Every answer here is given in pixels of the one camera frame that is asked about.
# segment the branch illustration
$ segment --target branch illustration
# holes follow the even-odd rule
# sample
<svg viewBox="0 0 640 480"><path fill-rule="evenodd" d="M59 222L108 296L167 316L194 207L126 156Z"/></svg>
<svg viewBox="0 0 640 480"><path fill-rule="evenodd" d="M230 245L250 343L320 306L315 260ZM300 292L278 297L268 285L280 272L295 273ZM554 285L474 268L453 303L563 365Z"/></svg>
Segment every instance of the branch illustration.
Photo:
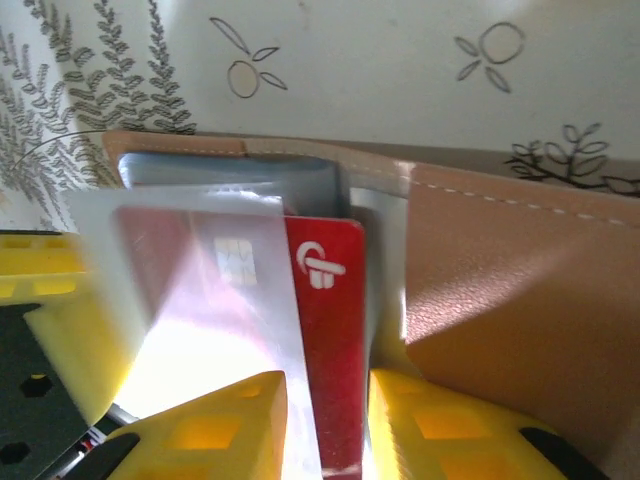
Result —
<svg viewBox="0 0 640 480"><path fill-rule="evenodd" d="M149 50L153 60L149 60L148 65L155 73L155 77L149 83L160 90L160 93L151 95L151 99L156 103L150 110L142 112L144 117L155 115L153 124L170 133L194 134L195 123L185 122L191 117L189 110L180 109L185 104L182 97L176 95L180 85L173 81L175 68L170 66L169 50L164 40L164 27L158 13L158 2L148 0L149 14L151 16L151 45Z"/></svg>
<svg viewBox="0 0 640 480"><path fill-rule="evenodd" d="M40 21L40 33L49 39L49 48L55 53L56 62L64 72L63 80L69 84L69 99L72 102L71 110L66 112L65 118L69 121L76 116L77 119L92 128L106 129L115 125L117 118L103 118L102 106L96 98L99 85L99 74L89 76L83 73L82 68L91 60L95 53L88 47L80 47L72 52L73 30L71 17L64 17L64 26L60 25L60 15L57 7L47 7L44 0L24 0L23 4L29 8L31 16Z"/></svg>
<svg viewBox="0 0 640 480"><path fill-rule="evenodd" d="M98 28L103 32L99 37L100 41L108 47L102 52L102 56L112 66L106 69L106 73L102 70L94 72L92 74L94 78L89 77L89 84L99 83L103 78L109 76L115 83L109 84L110 94L104 94L98 104L104 109L119 98L120 101L115 104L114 108L122 119L120 126L127 130L144 130L144 118L141 118L138 113L138 105L146 102L149 97L137 89L144 78L131 74L135 60L125 56L129 45L121 39L122 25L116 23L116 15L113 8L109 6L109 0L99 0L93 6L102 18L98 22Z"/></svg>
<svg viewBox="0 0 640 480"><path fill-rule="evenodd" d="M13 124L21 135L20 150L26 151L29 147L39 145L44 134L42 122L34 121L35 113L25 108L22 94L16 95L15 90L2 75L0 75L0 102L7 108ZM12 157L5 156L4 159L8 162Z"/></svg>
<svg viewBox="0 0 640 480"><path fill-rule="evenodd" d="M12 119L7 114L0 116L0 152L2 153L0 161L3 164L0 175L9 188L15 189L17 186L15 179L10 175L10 162L20 155L24 148L24 144L20 144L18 140L18 128Z"/></svg>
<svg viewBox="0 0 640 480"><path fill-rule="evenodd" d="M30 162L28 167L23 163L22 167L29 168L34 178L37 178L40 181L40 184L44 188L44 193L47 194L48 200L53 206L55 213L57 214L62 224L68 228L69 225L65 220L64 209L62 208L62 205L60 205L60 200L58 198L58 194L61 191L61 181L60 178L50 175L50 166L48 165L49 158L50 157L47 157L44 153L37 153L36 155L34 155L35 161Z"/></svg>
<svg viewBox="0 0 640 480"><path fill-rule="evenodd" d="M600 123L594 123L581 133L574 125L564 125L562 136L567 148L557 142L513 144L511 159L505 164L511 165L511 171L523 180L543 182L553 179L576 188L640 198L640 179L600 175L597 180L585 180L599 173L609 161L605 153L609 143L588 138L601 127Z"/></svg>
<svg viewBox="0 0 640 480"><path fill-rule="evenodd" d="M32 66L29 54L29 45L24 44L21 48L20 58L18 57L15 38L10 33L5 40L0 28L0 53L2 53L2 63L13 67L13 80L21 81L21 90L31 97L31 106L34 107L45 128L52 133L67 133L69 131L66 123L61 120L59 112L60 100L65 90L64 82L56 82L51 88L49 98L47 98L46 77L49 67L40 65L36 74L36 79L32 76Z"/></svg>

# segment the leaf pattern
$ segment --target leaf pattern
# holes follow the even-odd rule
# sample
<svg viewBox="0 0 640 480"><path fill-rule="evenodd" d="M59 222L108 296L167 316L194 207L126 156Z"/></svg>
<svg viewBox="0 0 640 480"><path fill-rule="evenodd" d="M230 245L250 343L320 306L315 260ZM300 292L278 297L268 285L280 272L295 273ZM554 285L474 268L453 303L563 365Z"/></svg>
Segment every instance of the leaf pattern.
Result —
<svg viewBox="0 0 640 480"><path fill-rule="evenodd" d="M607 142L591 142L587 143L579 151L585 155L591 155L593 153L600 153L607 148L609 148L609 144Z"/></svg>
<svg viewBox="0 0 640 480"><path fill-rule="evenodd" d="M525 166L522 165L516 165L514 167L511 167L511 170L514 171L515 173L519 173L520 175L531 175L531 170Z"/></svg>
<svg viewBox="0 0 640 480"><path fill-rule="evenodd" d="M609 157L606 155L599 155L597 157L581 160L576 164L573 174L576 177L586 177L587 175L591 175L604 167L604 164L607 163L608 160Z"/></svg>
<svg viewBox="0 0 640 480"><path fill-rule="evenodd" d="M555 142L547 142L544 144L544 153L546 157L554 163L559 165L566 165L569 163L567 154L563 148Z"/></svg>
<svg viewBox="0 0 640 480"><path fill-rule="evenodd" d="M493 67L485 67L484 69L487 78L493 86L498 90L502 90L504 93L511 93L511 87L507 80Z"/></svg>
<svg viewBox="0 0 640 480"><path fill-rule="evenodd" d="M592 135L594 133L596 133L598 130L600 130L600 127L602 126L601 123L593 123L591 125L589 125L583 134L583 137L586 137L587 135Z"/></svg>
<svg viewBox="0 0 640 480"><path fill-rule="evenodd" d="M562 127L562 135L569 143L578 143L580 141L578 130L573 125L565 125Z"/></svg>
<svg viewBox="0 0 640 480"><path fill-rule="evenodd" d="M274 87L280 88L281 90L288 90L287 85L273 73L260 72L260 78Z"/></svg>
<svg viewBox="0 0 640 480"><path fill-rule="evenodd" d="M525 157L531 154L531 151L525 147L524 145L520 145L519 143L511 144L511 151L514 155Z"/></svg>
<svg viewBox="0 0 640 480"><path fill-rule="evenodd" d="M222 32L225 37L227 37L231 41L231 43L242 50L245 54L251 55L249 47L247 47L247 44L244 42L235 28L233 28L221 18L211 17L209 20L218 28L218 30Z"/></svg>
<svg viewBox="0 0 640 480"><path fill-rule="evenodd" d="M172 78L174 68L157 2L147 2L151 60L143 65L144 70L127 56L126 31L111 0L93 4L101 32L98 42L105 47L101 54L109 62L105 69L92 68L96 52L91 47L74 46L71 16L60 11L55 1L23 0L31 21L38 22L47 40L59 81L50 78L51 65L32 62L28 43L19 45L16 35L5 35L0 25L0 63L8 69L8 76L0 72L0 103L4 106L0 113L5 112L0 115L0 181L39 207L39 225L71 228L60 192L116 184L98 133L111 127L160 127L181 134L196 130L195 123L185 123L191 113L184 108L184 99L176 96L180 85ZM149 71L156 76L148 78ZM146 93L147 85L160 90L162 104ZM156 112L158 106L168 109L166 123L158 123L163 118Z"/></svg>
<svg viewBox="0 0 640 480"><path fill-rule="evenodd" d="M614 193L629 195L640 192L640 180L627 180L626 178L610 176L603 176L602 179Z"/></svg>
<svg viewBox="0 0 640 480"><path fill-rule="evenodd" d="M476 48L476 46L473 43L471 43L466 38L455 37L453 40L462 49L462 51L467 53L468 55L471 55L472 57L480 56L480 51Z"/></svg>
<svg viewBox="0 0 640 480"><path fill-rule="evenodd" d="M265 48L261 48L260 50L258 50L256 53L253 54L253 57L251 57L251 59L254 62L260 62L260 61L264 60L265 58L267 58L268 56L273 55L278 50L280 50L280 47L265 47Z"/></svg>
<svg viewBox="0 0 640 480"><path fill-rule="evenodd" d="M462 70L460 70L460 72L458 73L458 76L456 77L456 79L458 81L461 81L461 80L464 80L465 78L467 78L469 75L471 75L473 73L473 71L476 68L478 68L478 65L480 65L480 62L482 62L482 60L476 60L475 62L471 62L469 65L467 65Z"/></svg>

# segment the red card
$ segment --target red card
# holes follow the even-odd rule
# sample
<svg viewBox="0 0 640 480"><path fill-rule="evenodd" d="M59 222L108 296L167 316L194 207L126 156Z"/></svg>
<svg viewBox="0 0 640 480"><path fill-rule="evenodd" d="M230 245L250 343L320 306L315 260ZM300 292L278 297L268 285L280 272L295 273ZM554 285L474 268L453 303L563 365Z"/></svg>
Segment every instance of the red card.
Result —
<svg viewBox="0 0 640 480"><path fill-rule="evenodd" d="M352 220L287 217L323 472L362 478L365 237Z"/></svg>

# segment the leather surface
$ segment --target leather surface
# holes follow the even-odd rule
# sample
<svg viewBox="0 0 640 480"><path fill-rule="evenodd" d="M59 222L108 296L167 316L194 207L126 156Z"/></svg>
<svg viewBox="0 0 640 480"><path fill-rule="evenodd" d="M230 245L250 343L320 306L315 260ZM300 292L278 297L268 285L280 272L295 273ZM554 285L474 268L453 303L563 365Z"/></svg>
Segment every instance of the leather surface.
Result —
<svg viewBox="0 0 640 480"><path fill-rule="evenodd" d="M640 470L640 202L294 140L110 132L105 145L112 161L316 155L357 186L408 193L406 341L420 372L540 418L614 478Z"/></svg>

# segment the wallet stitching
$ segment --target wallet stitching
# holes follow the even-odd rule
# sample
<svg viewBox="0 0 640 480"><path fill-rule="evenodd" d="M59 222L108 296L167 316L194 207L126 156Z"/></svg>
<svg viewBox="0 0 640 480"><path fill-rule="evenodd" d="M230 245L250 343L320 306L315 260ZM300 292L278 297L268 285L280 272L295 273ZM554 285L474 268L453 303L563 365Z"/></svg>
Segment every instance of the wallet stitching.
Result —
<svg viewBox="0 0 640 480"><path fill-rule="evenodd" d="M120 142L120 141L110 141L105 143L105 148L107 149L107 151L110 151L109 147L111 147L112 145L131 145L130 142ZM145 143L140 143L140 144L136 144L136 146L138 147L142 147L142 148L165 148L165 145L157 145L157 144L145 144ZM207 154L216 154L216 155L238 155L238 154L257 154L257 155L301 155L301 156L305 156L305 157L317 157L317 154L314 153L305 153L305 152L288 152L288 151L278 151L278 150L274 150L274 151L252 151L252 152L246 152L244 150L230 150L230 151L224 151L224 150L207 150L207 149L196 149L196 148L182 148L182 147L174 147L171 148L172 152L189 152L189 153L207 153ZM556 208L556 207L545 207L542 205L538 205L535 203L526 203L526 202L522 202L519 200L513 200L513 199L503 199L503 198L497 198L497 197L492 197L489 195L483 195L480 193L475 193L475 192L466 192L466 191L462 191L462 190L456 190L454 188L450 188L450 187L444 187L441 185L435 185L433 183L421 183L418 182L416 180L412 180L410 176L408 175L393 175L389 172L385 172L383 170L378 170L375 168L369 168L369 167L363 167L354 163L351 163L349 160L342 160L340 163L344 163L347 166L349 166L350 168L354 169L354 170L360 170L361 172L369 172L369 173L377 173L377 174L381 174L390 178L399 178L402 180L407 180L409 181L412 185L419 185L422 187L427 187L430 189L434 189L434 190L441 190L445 193L457 193L457 194L461 194L464 195L465 197L469 197L469 198L477 198L480 200L484 200L487 202L498 202L498 203L504 203L506 205L513 205L513 206L520 206L520 207L526 207L529 208L531 210L543 210L545 212L550 212L550 213L554 213L556 215L570 215L576 218L579 218L580 220L593 220L593 221L597 221L597 222L602 222L606 225L613 225L613 226L617 226L617 227L626 227L626 228L630 228L630 229L637 229L640 228L640 226L638 225L633 225L633 224L629 224L626 223L622 220L618 220L616 218L603 218L603 217L597 217L595 215L591 215L588 213L576 213L576 212L571 212L569 210L565 210L562 208Z"/></svg>

